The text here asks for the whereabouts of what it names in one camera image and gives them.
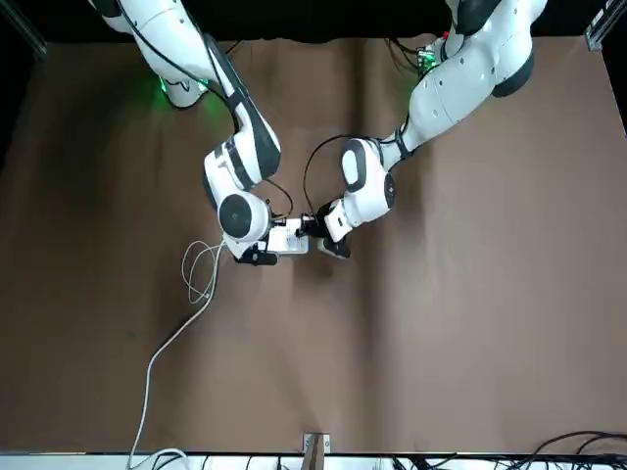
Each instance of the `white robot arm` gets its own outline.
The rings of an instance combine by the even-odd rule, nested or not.
[[[193,105],[209,82],[219,85],[224,104],[237,116],[237,128],[205,157],[205,189],[237,259],[260,240],[267,244],[271,212],[249,190],[276,172],[280,146],[227,57],[194,24],[180,0],[89,1],[111,28],[134,36],[175,106]]]
[[[385,140],[351,139],[342,155],[347,190],[321,208],[318,246],[344,258],[344,237],[394,205],[392,166],[471,114],[491,94],[507,96],[531,75],[530,27],[547,0],[447,0],[453,25],[427,50],[435,58],[413,89],[406,122]]]

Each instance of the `green light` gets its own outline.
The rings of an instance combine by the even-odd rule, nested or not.
[[[223,107],[216,95],[210,93],[203,98],[203,108],[209,116],[214,119],[220,118],[223,113]]]

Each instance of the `brown mat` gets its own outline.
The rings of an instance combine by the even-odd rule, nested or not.
[[[303,211],[311,149],[385,136],[413,78],[381,40],[245,43],[234,58]],[[187,244],[217,239],[204,156],[216,98],[172,109],[132,45],[53,45],[0,206],[0,447],[126,450],[146,362],[190,311]],[[313,163],[338,194],[341,144]],[[394,170],[393,212],[347,262],[227,261],[207,314],[157,362],[144,449],[529,451],[627,423],[627,143],[602,56],[536,41],[536,70]],[[260,192],[283,210],[273,188]]]

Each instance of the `power cord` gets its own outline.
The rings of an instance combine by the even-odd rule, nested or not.
[[[390,56],[392,57],[392,62],[394,62],[394,67],[396,67],[397,71],[401,71],[401,69],[403,69],[411,73],[418,73],[419,71],[418,64],[412,61],[409,56],[409,55],[417,56],[418,55],[417,51],[414,51],[410,49],[409,47],[404,46],[396,38],[386,38],[384,39],[384,41],[385,41],[385,45],[388,48],[388,51],[390,52]],[[394,53],[394,50],[392,49],[393,45],[399,49],[399,51],[401,52],[401,55],[407,62],[406,64],[399,62],[399,58],[397,57],[397,55]]]
[[[278,214],[276,214],[274,216],[274,218],[287,218],[287,217],[289,217],[292,214],[292,211],[294,210],[294,200],[292,199],[292,196],[290,196],[290,193],[288,193],[287,190],[285,188],[283,188],[283,186],[281,186],[278,183],[275,183],[270,178],[266,178],[264,181],[267,182],[268,184],[274,186],[281,193],[283,193],[285,195],[285,197],[287,198],[287,201],[290,204],[290,209],[287,211],[287,213],[278,213]]]
[[[222,249],[224,248],[224,242],[220,243],[219,245],[217,245],[216,247],[209,247],[206,243],[204,242],[193,242],[192,244],[190,244],[190,246],[187,248],[187,250],[185,251],[185,255],[183,257],[183,262],[182,262],[182,266],[184,266],[185,264],[185,260],[187,258],[187,255],[189,254],[190,250],[192,247],[194,247],[197,244],[202,244],[204,245],[206,248],[205,250],[203,250],[200,254],[200,256],[203,253],[206,253],[207,251],[212,253],[212,256],[214,258],[214,268],[213,268],[213,272],[212,272],[212,277],[208,282],[208,285],[206,287],[205,290],[200,291],[196,288],[194,288],[192,286],[192,272],[190,272],[189,278],[186,278],[184,275],[184,271],[183,268],[181,267],[181,273],[183,275],[183,279],[185,280],[185,284],[187,285],[189,291],[188,291],[188,296],[190,298],[190,302],[191,301],[191,292],[195,292],[199,295],[198,299],[206,299],[207,301],[195,312],[193,313],[189,318],[187,318],[187,320],[185,320],[185,322],[178,327],[178,329],[169,336],[169,338],[153,353],[152,357],[150,358],[150,360],[148,361],[148,367],[146,368],[146,387],[144,390],[144,403],[142,406],[142,411],[141,411],[141,419],[139,420],[139,426],[137,427],[137,435],[135,436],[135,442],[133,443],[133,447],[130,450],[130,453],[128,455],[128,460],[126,461],[126,470],[134,470],[138,467],[140,467],[142,464],[144,464],[145,462],[147,462],[148,460],[150,460],[151,458],[155,457],[155,463],[154,465],[156,465],[157,460],[159,460],[159,458],[162,455],[166,455],[166,454],[176,454],[176,457],[174,459],[177,458],[183,458],[184,459],[184,465],[185,467],[189,470],[190,469],[190,465],[189,465],[189,459],[187,458],[187,455],[185,454],[185,452],[183,452],[182,450],[178,449],[178,448],[165,448],[163,450],[159,450],[155,453],[153,453],[152,455],[146,457],[144,460],[142,460],[140,463],[138,463],[137,465],[135,465],[134,467],[131,466],[131,461],[132,458],[135,454],[135,452],[137,451],[137,445],[139,444],[139,438],[141,437],[141,433],[144,429],[144,422],[146,420],[146,412],[148,410],[148,397],[149,397],[149,392],[150,392],[150,377],[151,377],[151,372],[152,372],[152,368],[153,368],[153,364],[155,363],[155,360],[157,359],[157,357],[159,357],[159,355],[166,350],[166,348],[183,332],[183,330],[185,330],[185,328],[187,328],[194,320],[196,320],[200,315],[203,314],[203,312],[207,309],[207,307],[209,306],[209,304],[212,302],[212,299],[214,298],[214,293],[216,291],[216,284],[217,284],[217,269],[219,267],[219,256],[222,252]],[[199,256],[196,256],[196,259],[194,260],[194,263],[192,265],[192,269],[195,266],[196,262],[198,261]],[[192,304],[196,304],[198,302],[198,299],[195,300],[194,302],[192,302]]]

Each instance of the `black background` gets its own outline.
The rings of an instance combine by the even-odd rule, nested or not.
[[[284,37],[321,42],[336,37],[442,34],[451,25],[444,0],[183,0],[202,30],[218,40]],[[107,28],[87,0],[18,0],[50,42],[128,40]],[[534,35],[581,35],[604,0],[549,0]]]
[[[0,56],[4,59],[2,70],[2,104],[0,109],[0,169],[11,142],[20,104],[25,94],[33,58],[30,47],[0,15]]]

